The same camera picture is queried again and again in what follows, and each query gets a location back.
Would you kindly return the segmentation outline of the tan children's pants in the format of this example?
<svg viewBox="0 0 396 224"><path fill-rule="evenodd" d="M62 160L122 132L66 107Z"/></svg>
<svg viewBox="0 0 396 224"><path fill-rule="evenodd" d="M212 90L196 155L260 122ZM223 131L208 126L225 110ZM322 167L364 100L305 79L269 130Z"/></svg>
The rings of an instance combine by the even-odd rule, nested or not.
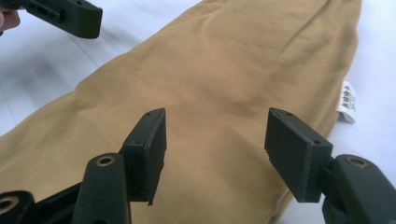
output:
<svg viewBox="0 0 396 224"><path fill-rule="evenodd" d="M134 224L274 224L290 192L268 160L268 111L322 135L337 121L361 0L203 0L0 136L0 193L42 200L166 111L153 204Z"/></svg>

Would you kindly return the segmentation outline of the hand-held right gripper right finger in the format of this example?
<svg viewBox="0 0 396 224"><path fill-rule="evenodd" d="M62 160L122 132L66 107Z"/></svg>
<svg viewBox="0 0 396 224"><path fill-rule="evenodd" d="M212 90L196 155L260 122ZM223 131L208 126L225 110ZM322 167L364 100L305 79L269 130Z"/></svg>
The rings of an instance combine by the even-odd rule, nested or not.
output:
<svg viewBox="0 0 396 224"><path fill-rule="evenodd" d="M319 174L332 158L332 144L294 114L269 108L264 149L299 203L317 203Z"/></svg>

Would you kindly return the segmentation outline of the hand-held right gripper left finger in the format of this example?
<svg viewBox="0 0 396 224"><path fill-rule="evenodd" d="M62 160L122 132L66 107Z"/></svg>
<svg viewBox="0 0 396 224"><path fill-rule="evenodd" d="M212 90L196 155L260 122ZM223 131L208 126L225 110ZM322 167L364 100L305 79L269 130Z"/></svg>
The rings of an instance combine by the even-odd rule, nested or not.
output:
<svg viewBox="0 0 396 224"><path fill-rule="evenodd" d="M146 112L120 149L130 202L147 202L149 206L153 205L166 149L165 109Z"/></svg>

